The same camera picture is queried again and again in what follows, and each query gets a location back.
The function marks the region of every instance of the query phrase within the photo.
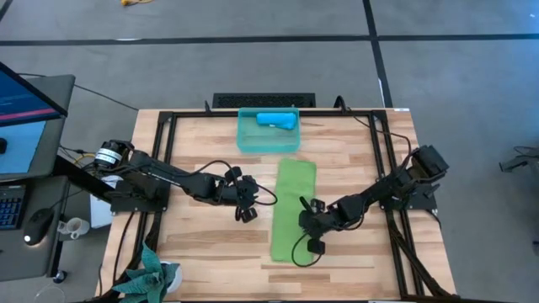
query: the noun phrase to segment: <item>teal plastic bin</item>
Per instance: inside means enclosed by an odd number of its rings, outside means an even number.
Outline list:
[[[296,127],[282,130],[259,125],[258,113],[293,113]],[[241,108],[237,112],[237,147],[246,153],[286,153],[300,148],[300,111],[297,108]]]

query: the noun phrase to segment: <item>computer monitor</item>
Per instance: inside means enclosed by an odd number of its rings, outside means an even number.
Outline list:
[[[67,111],[0,62],[0,126],[67,117]]]

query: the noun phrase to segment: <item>wooden table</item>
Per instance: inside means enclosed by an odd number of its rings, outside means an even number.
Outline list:
[[[136,149],[152,152],[158,113],[154,109],[139,111],[132,140]],[[388,109],[387,116],[390,130],[407,136],[417,146],[410,112]],[[277,163],[282,157],[308,160],[318,167],[316,195],[328,203],[343,195],[359,193],[375,182],[377,172],[368,128],[351,117],[303,117],[301,123],[302,145],[297,154],[243,155],[236,147],[235,118],[179,119],[171,164],[193,171],[211,160],[226,160],[273,190]],[[167,133],[165,126],[160,159],[163,159]],[[384,162],[388,164],[382,135],[380,142]],[[393,137],[393,145],[400,162],[408,151],[406,143]],[[225,170],[215,165],[208,172]],[[157,253],[162,260],[181,264],[184,282],[166,300],[399,298],[386,218],[377,205],[369,209],[359,230],[325,235],[327,253],[311,268],[271,261],[272,208],[257,205],[257,211],[258,219],[248,224],[236,222],[233,207],[196,202],[174,187],[163,215]],[[127,217],[127,214],[117,215],[112,222],[101,270],[104,290],[111,286]],[[438,223],[422,210],[409,211],[409,217],[419,259],[442,287],[454,293]],[[138,214],[135,214],[127,229],[118,275],[131,259],[137,222]],[[404,256],[403,263],[408,292],[413,293],[414,284]]]

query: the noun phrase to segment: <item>black mouse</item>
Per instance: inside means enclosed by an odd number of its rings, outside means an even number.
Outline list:
[[[53,218],[54,210],[50,208],[37,210],[24,224],[24,242],[30,246],[41,242],[47,234]]]

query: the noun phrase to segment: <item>green cloth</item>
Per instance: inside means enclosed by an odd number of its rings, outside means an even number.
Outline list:
[[[292,248],[303,235],[298,224],[303,209],[300,197],[307,201],[314,197],[317,166],[313,162],[282,159],[279,162],[275,194],[278,202],[274,207],[273,230],[271,236],[271,258],[278,262],[292,263]],[[304,237],[297,245],[294,259],[299,264],[312,261],[307,250],[309,237]]]

